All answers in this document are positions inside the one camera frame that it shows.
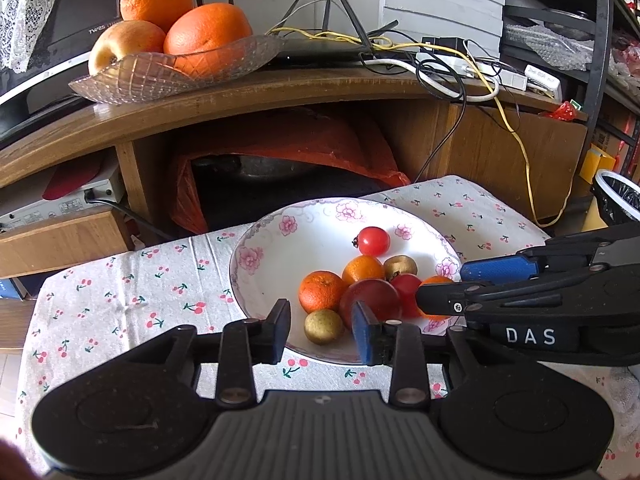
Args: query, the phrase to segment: lace curtain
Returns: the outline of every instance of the lace curtain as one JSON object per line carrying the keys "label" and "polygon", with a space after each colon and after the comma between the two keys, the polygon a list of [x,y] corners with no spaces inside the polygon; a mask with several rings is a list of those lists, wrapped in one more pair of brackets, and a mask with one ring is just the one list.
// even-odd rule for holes
{"label": "lace curtain", "polygon": [[56,0],[0,0],[0,67],[25,72]]}

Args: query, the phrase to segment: tv screen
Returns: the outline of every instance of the tv screen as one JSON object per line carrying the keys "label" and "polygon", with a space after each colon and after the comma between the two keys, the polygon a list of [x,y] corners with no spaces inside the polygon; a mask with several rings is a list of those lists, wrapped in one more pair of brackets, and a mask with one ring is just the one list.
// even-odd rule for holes
{"label": "tv screen", "polygon": [[119,3],[120,0],[56,0],[27,71],[0,71],[0,107],[16,96],[24,98],[20,94],[48,77],[73,66],[86,66],[95,40],[120,19]]}

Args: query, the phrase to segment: red apple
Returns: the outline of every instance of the red apple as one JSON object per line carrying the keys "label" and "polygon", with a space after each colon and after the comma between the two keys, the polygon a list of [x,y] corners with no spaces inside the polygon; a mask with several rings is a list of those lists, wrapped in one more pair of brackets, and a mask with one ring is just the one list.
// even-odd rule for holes
{"label": "red apple", "polygon": [[111,25],[100,35],[91,49],[89,74],[95,75],[129,54],[162,52],[164,36],[160,27],[142,20]]}
{"label": "red apple", "polygon": [[349,330],[351,308],[356,301],[364,301],[380,322],[400,317],[400,296],[385,280],[360,280],[350,285],[342,295],[338,314]]}
{"label": "red apple", "polygon": [[398,274],[389,283],[395,290],[398,291],[400,296],[400,303],[402,305],[402,317],[406,319],[413,319],[415,317],[423,317],[424,314],[418,308],[418,304],[415,302],[415,293],[418,291],[422,280],[415,274],[409,274],[404,272]]}

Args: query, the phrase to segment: red plastic bag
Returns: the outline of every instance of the red plastic bag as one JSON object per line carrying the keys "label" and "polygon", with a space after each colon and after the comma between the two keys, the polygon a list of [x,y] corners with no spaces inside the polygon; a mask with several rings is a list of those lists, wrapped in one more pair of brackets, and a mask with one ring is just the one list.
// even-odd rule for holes
{"label": "red plastic bag", "polygon": [[569,101],[562,103],[554,112],[540,112],[539,115],[559,121],[573,121],[577,117],[576,109]]}
{"label": "red plastic bag", "polygon": [[410,184],[398,171],[377,124],[353,106],[282,108],[188,126],[176,137],[170,167],[170,215],[195,234],[209,229],[191,161],[209,155],[257,155],[343,168],[391,187]]}

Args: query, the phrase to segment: cherry tomato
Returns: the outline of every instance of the cherry tomato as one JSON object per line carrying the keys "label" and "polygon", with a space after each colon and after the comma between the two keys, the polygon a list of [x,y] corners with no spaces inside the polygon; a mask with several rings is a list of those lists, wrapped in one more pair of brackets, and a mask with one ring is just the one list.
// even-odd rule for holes
{"label": "cherry tomato", "polygon": [[353,239],[353,246],[365,256],[381,256],[389,250],[391,238],[380,227],[365,227]]}
{"label": "cherry tomato", "polygon": [[402,306],[401,317],[413,319],[416,317],[423,317],[423,312],[418,308],[418,304],[415,302],[415,293],[420,287],[420,278],[415,274],[409,274],[403,272],[398,274],[389,283],[393,285],[393,288],[398,291],[400,296],[400,303]]}

